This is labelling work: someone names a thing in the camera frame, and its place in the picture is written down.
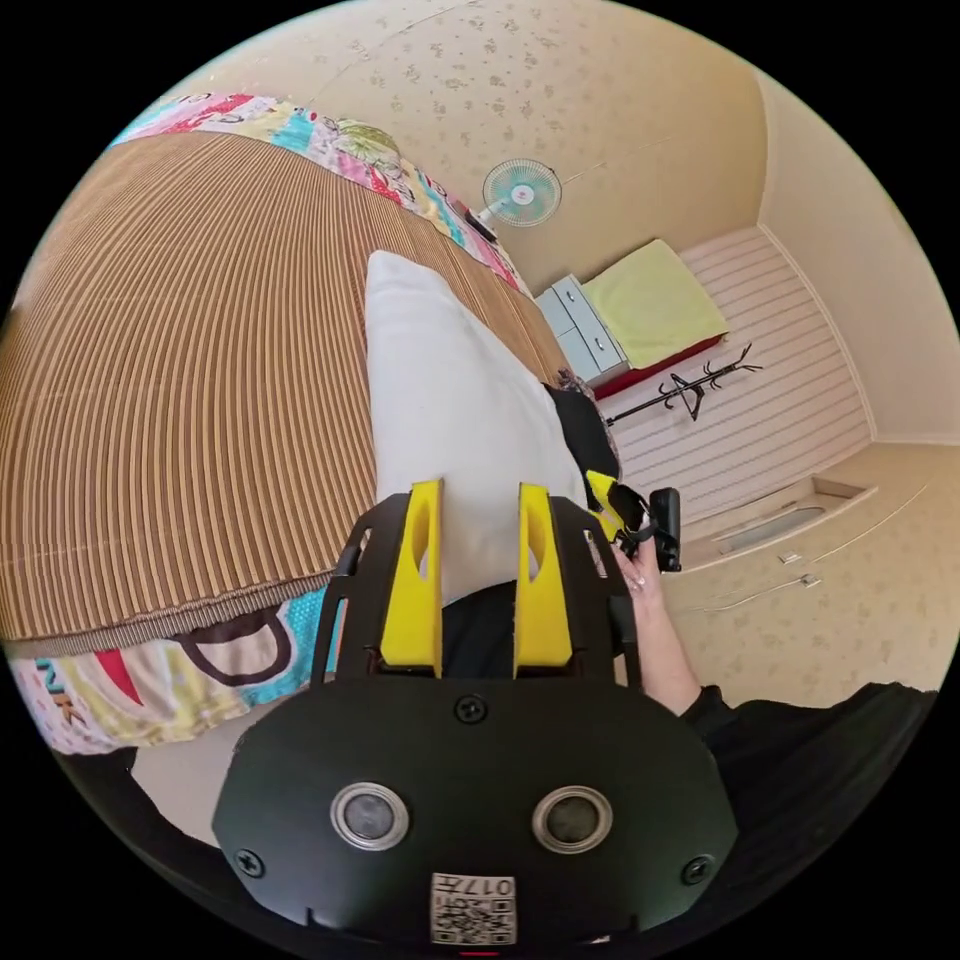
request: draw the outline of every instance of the light blue drawer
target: light blue drawer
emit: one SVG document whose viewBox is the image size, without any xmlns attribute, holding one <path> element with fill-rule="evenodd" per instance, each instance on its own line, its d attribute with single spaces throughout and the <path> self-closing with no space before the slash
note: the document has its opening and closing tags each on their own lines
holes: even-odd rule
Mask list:
<svg viewBox="0 0 960 960">
<path fill-rule="evenodd" d="M 573 329 L 573 317 L 566 311 L 556 290 L 550 287 L 537 297 L 537 306 L 547 318 L 555 337 Z"/>
<path fill-rule="evenodd" d="M 570 364 L 570 369 L 582 380 L 589 382 L 602 372 L 580 331 L 574 328 L 557 337 L 560 349 Z"/>
<path fill-rule="evenodd" d="M 558 280 L 552 289 L 557 291 L 561 304 L 573 318 L 574 325 L 580 331 L 601 373 L 626 360 L 620 345 L 594 313 L 593 306 L 576 277 L 564 277 Z"/>
</svg>

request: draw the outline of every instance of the camera lens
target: camera lens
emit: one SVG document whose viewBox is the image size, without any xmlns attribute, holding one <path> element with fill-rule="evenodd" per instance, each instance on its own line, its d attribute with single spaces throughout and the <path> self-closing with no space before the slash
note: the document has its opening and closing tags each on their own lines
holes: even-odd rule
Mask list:
<svg viewBox="0 0 960 960">
<path fill-rule="evenodd" d="M 606 838 L 613 811 L 591 787 L 561 787 L 547 794 L 533 812 L 533 833 L 553 853 L 585 853 Z"/>
<path fill-rule="evenodd" d="M 547 833 L 558 843 L 583 843 L 599 825 L 600 811 L 586 797 L 565 797 L 547 814 Z"/>
<path fill-rule="evenodd" d="M 389 850 L 410 825 L 400 797 L 378 783 L 344 787 L 330 805 L 330 819 L 340 837 L 360 850 Z"/>
<path fill-rule="evenodd" d="M 343 819 L 358 837 L 380 840 L 390 832 L 395 818 L 390 804 L 383 797 L 361 793 L 347 802 L 343 808 Z"/>
</svg>

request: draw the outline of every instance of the white pillow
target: white pillow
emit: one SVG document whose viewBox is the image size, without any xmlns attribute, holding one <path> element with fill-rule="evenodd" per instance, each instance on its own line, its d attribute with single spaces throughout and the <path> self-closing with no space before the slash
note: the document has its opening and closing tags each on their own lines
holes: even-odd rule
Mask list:
<svg viewBox="0 0 960 960">
<path fill-rule="evenodd" d="M 443 277 L 382 250 L 366 330 L 377 502 L 443 478 L 444 604 L 517 579 L 521 481 L 587 505 L 549 394 Z"/>
</svg>

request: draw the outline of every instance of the wall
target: wall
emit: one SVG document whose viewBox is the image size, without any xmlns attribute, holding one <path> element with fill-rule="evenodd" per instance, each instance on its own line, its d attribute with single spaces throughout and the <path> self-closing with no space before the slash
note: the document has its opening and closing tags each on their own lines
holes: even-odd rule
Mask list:
<svg viewBox="0 0 960 960">
<path fill-rule="evenodd" d="M 707 389 L 696 423 L 681 401 L 643 410 L 613 428 L 624 479 L 638 490 L 680 491 L 693 522 L 756 500 L 849 457 L 870 442 L 859 388 L 813 293 L 757 227 L 684 252 L 682 259 L 730 324 L 726 342 L 673 368 L 687 380 L 736 360 Z M 607 416 L 657 395 L 667 373 L 601 402 Z"/>
<path fill-rule="evenodd" d="M 809 278 L 864 385 L 877 438 L 960 443 L 960 338 L 923 250 L 864 163 L 765 74 L 760 222 Z"/>
<path fill-rule="evenodd" d="M 667 578 L 702 682 L 732 703 L 824 706 L 870 681 L 933 689 L 956 649 L 960 448 L 874 443 L 824 474 L 879 490 L 779 544 Z M 783 565 L 787 549 L 803 559 Z M 805 573 L 822 582 L 787 585 Z"/>
<path fill-rule="evenodd" d="M 487 172 L 533 157 L 559 211 L 501 239 L 538 294 L 654 237 L 682 250 L 756 223 L 766 163 L 752 69 L 601 0 L 361 0 L 301 17 L 178 84 L 270 94 L 389 131 L 482 207 Z"/>
</svg>

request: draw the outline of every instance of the red cushion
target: red cushion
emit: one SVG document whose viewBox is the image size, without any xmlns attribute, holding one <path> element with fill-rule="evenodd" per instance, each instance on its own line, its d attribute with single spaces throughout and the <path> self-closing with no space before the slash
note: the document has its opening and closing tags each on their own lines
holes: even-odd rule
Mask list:
<svg viewBox="0 0 960 960">
<path fill-rule="evenodd" d="M 675 353 L 672 357 L 667 357 L 665 360 L 661 360 L 651 367 L 645 367 L 643 370 L 628 370 L 626 373 L 621 373 L 619 377 L 608 380 L 603 386 L 594 387 L 593 392 L 598 400 L 612 397 L 614 394 L 620 393 L 621 390 L 626 390 L 627 387 L 632 387 L 634 384 L 655 377 L 674 364 L 682 363 L 684 360 L 689 360 L 690 357 L 695 357 L 698 353 L 703 353 L 704 350 L 709 350 L 710 347 L 718 344 L 724 336 L 725 334 L 721 333 L 707 340 L 701 340 L 692 347 L 687 347 L 686 350 L 681 350 L 680 353 Z"/>
</svg>

